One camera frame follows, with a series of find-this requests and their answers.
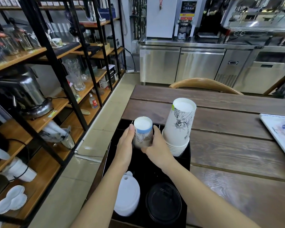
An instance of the wooden chair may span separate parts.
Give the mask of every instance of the wooden chair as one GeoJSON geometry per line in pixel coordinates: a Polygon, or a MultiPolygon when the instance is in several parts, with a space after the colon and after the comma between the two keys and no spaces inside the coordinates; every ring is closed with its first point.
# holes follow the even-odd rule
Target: wooden chair
{"type": "Polygon", "coordinates": [[[218,81],[214,81],[208,78],[189,78],[175,82],[169,86],[169,88],[179,88],[179,87],[195,87],[208,90],[217,90],[227,94],[237,94],[243,95],[241,92],[226,86],[218,81]]]}

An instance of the black tray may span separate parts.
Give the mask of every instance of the black tray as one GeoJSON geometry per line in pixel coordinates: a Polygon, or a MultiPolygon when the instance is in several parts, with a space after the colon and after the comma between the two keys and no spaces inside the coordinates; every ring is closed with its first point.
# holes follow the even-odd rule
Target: black tray
{"type": "MultiPolygon", "coordinates": [[[[129,125],[133,123],[130,120],[121,119],[115,133],[111,139],[110,145],[108,147],[108,155],[105,163],[105,168],[103,175],[106,173],[107,169],[111,165],[113,158],[116,153],[117,144],[119,138],[122,136],[124,130],[129,127],[129,125]]],[[[163,130],[164,125],[157,125],[160,131],[163,130]]],[[[180,157],[174,157],[183,167],[187,170],[190,170],[190,143],[187,148],[183,152],[180,157]]],[[[133,173],[133,177],[138,181],[140,187],[140,199],[138,203],[138,207],[135,212],[129,217],[123,217],[118,215],[115,211],[113,212],[112,218],[121,222],[127,222],[130,224],[135,224],[137,226],[142,227],[186,227],[186,218],[187,218],[187,205],[184,200],[181,198],[182,202],[182,210],[179,218],[171,225],[161,225],[159,223],[154,222],[148,214],[146,208],[146,195],[149,192],[150,188],[156,183],[160,182],[168,182],[175,186],[173,182],[169,179],[167,175],[165,175],[160,168],[154,165],[146,154],[141,152],[141,150],[133,148],[132,159],[128,168],[128,171],[133,173]]]]}

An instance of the stack of lids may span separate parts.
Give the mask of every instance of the stack of lids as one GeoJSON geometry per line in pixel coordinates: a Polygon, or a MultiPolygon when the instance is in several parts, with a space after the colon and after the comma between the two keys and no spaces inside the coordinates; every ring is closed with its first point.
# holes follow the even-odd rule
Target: stack of lids
{"type": "Polygon", "coordinates": [[[120,181],[114,211],[121,216],[130,216],[138,206],[139,197],[139,184],[133,174],[128,171],[120,181]]]}
{"type": "Polygon", "coordinates": [[[146,196],[146,207],[153,221],[170,225],[181,214],[180,194],[167,182],[155,184],[146,196]]]}

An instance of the wooden table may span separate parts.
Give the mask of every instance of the wooden table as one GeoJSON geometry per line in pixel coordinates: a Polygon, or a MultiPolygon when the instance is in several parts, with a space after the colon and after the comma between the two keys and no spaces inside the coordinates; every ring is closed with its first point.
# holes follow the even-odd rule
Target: wooden table
{"type": "MultiPolygon", "coordinates": [[[[285,100],[137,85],[122,115],[165,124],[176,98],[198,106],[190,134],[197,178],[262,228],[285,227],[285,154],[259,113],[285,115],[285,100]]],[[[106,155],[87,198],[99,184],[106,155]]],[[[201,226],[188,210],[187,224],[201,226]]],[[[136,227],[111,220],[110,227],[136,227]]]]}

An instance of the right hand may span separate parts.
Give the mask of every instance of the right hand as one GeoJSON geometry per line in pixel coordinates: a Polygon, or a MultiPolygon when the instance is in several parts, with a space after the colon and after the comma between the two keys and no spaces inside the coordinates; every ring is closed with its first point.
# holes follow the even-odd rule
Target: right hand
{"type": "Polygon", "coordinates": [[[145,153],[148,158],[163,172],[175,161],[172,156],[170,149],[168,148],[166,141],[160,133],[160,130],[157,126],[154,128],[154,138],[153,144],[149,147],[142,147],[141,150],[145,153]]]}

